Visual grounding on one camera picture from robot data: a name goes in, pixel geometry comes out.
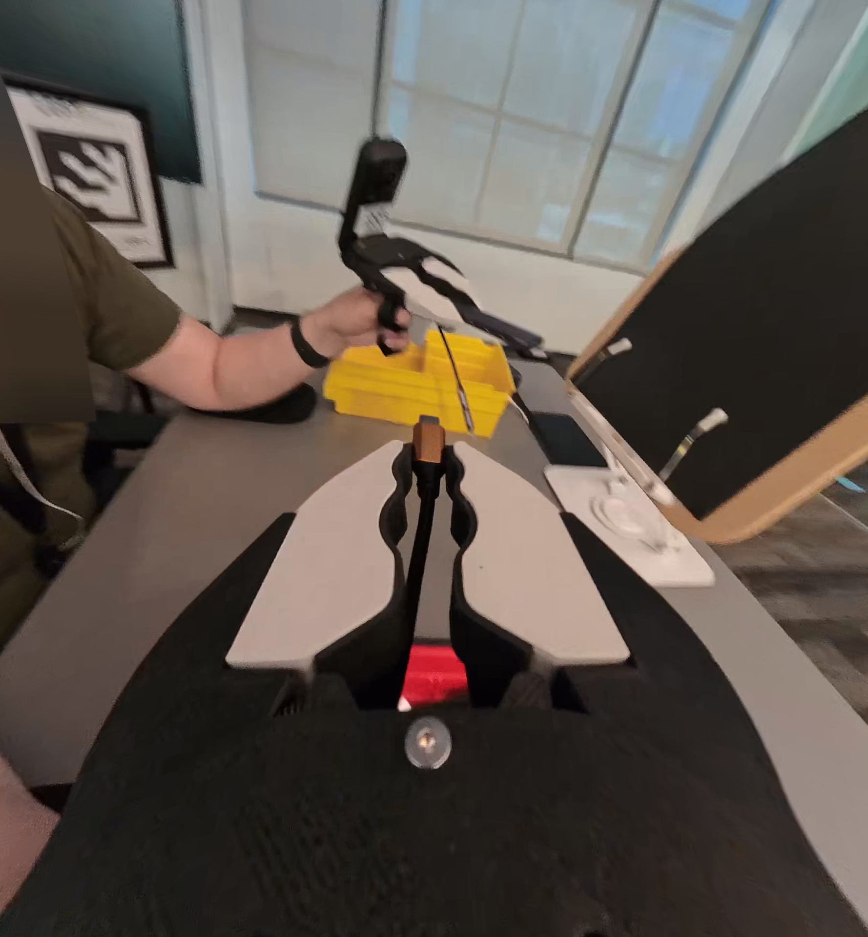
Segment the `window with white blind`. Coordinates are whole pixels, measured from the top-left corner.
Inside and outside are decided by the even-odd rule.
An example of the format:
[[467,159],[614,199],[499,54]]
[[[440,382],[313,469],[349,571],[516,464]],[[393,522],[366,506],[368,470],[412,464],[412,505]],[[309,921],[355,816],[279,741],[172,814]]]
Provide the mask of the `window with white blind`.
[[399,221],[640,272],[772,2],[242,2],[257,195],[341,209],[370,134]]

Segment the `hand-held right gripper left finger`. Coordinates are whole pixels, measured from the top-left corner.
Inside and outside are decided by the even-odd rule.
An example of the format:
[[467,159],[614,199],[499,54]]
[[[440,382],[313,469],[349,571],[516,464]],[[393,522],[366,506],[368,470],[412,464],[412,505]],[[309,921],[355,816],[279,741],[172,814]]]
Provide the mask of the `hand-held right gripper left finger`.
[[336,674],[364,709],[394,709],[412,627],[399,550],[410,445],[390,441],[298,509],[225,657],[232,669]]

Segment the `dark blue flat pad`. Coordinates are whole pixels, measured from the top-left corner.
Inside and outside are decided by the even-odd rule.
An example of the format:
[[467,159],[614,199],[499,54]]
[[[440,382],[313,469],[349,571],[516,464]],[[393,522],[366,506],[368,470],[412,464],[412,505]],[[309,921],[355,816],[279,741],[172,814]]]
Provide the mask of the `dark blue flat pad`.
[[604,453],[592,443],[573,417],[562,413],[532,411],[530,428],[549,464],[571,468],[608,468]]

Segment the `black wooden backdrop board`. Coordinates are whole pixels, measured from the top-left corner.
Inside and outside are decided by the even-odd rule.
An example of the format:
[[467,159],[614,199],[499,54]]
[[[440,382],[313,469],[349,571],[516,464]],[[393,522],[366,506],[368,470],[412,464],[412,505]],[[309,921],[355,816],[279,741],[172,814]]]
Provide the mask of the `black wooden backdrop board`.
[[[708,544],[756,536],[866,462],[868,109],[662,260],[566,384],[665,519]],[[715,407],[728,422],[663,483]]]

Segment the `black oval pad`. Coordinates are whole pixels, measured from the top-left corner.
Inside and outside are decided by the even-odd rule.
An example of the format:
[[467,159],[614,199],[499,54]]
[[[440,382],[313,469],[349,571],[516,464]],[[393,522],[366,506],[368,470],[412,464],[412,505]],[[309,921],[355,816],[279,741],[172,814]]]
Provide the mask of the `black oval pad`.
[[254,407],[241,409],[200,409],[189,407],[192,413],[217,419],[240,421],[265,426],[293,426],[311,418],[318,394],[314,387],[302,383],[283,396]]

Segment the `black office chair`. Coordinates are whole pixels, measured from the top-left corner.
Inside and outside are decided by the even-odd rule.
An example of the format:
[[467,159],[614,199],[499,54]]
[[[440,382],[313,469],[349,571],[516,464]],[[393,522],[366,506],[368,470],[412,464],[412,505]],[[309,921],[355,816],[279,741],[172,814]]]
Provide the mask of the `black office chair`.
[[168,420],[142,382],[95,363],[89,374],[96,410],[82,465],[101,512],[134,471],[136,462],[126,460],[153,446]]

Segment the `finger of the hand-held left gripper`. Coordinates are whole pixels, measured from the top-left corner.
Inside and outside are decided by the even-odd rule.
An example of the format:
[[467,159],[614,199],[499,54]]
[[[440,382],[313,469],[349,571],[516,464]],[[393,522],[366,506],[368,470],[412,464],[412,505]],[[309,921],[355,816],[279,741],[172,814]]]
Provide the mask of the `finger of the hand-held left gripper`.
[[423,270],[435,280],[448,284],[451,289],[460,293],[465,304],[479,304],[470,282],[458,269],[439,256],[428,256],[423,260]]
[[461,327],[467,323],[466,314],[480,311],[479,304],[465,304],[464,297],[448,284],[408,267],[383,267],[382,277],[404,294],[402,306],[415,317],[441,327]]

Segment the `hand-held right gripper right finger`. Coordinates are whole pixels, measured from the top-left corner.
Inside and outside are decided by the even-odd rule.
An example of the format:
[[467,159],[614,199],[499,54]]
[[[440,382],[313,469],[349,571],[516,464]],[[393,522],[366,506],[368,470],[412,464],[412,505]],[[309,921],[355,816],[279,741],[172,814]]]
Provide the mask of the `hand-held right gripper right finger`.
[[450,641],[477,708],[514,679],[623,666],[631,652],[552,502],[520,475],[457,442],[444,451],[457,547]]

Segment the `yellow plastic bin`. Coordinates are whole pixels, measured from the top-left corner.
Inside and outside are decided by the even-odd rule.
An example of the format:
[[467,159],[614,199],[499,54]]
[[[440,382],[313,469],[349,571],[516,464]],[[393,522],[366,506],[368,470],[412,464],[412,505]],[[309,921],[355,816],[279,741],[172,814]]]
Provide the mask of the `yellow plastic bin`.
[[328,369],[323,396],[342,415],[409,427],[436,417],[446,432],[467,434],[458,384],[473,434],[490,439],[517,387],[503,348],[477,337],[442,337],[429,329],[422,344],[397,355],[385,356],[376,346],[352,348]]

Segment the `red plastic bin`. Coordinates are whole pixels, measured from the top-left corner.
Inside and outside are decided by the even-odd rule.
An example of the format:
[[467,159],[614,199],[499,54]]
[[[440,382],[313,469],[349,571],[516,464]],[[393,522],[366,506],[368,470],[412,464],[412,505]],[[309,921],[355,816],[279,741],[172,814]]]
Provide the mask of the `red plastic bin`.
[[467,672],[451,646],[416,643],[412,646],[399,711],[410,711],[458,700],[468,694]]

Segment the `black wristband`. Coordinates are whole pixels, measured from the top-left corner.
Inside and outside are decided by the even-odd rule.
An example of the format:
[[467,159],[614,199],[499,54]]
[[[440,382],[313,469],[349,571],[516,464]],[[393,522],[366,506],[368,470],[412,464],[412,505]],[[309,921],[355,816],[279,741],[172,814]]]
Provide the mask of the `black wristband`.
[[299,359],[312,370],[322,370],[332,363],[332,358],[320,354],[306,339],[302,330],[302,319],[297,318],[289,325],[289,337]]

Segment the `framed black white picture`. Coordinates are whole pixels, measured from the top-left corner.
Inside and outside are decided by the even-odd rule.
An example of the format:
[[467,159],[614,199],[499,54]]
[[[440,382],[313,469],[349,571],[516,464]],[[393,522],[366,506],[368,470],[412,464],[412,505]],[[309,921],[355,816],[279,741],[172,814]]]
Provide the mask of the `framed black white picture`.
[[2,77],[40,182],[136,267],[174,268],[147,111],[12,72]]

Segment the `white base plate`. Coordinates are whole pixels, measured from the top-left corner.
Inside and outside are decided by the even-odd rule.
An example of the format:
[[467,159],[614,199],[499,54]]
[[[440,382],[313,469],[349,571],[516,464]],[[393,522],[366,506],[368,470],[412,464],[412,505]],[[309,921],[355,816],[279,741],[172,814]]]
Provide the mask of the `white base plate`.
[[549,465],[545,480],[572,514],[656,589],[708,588],[714,572],[621,470]]

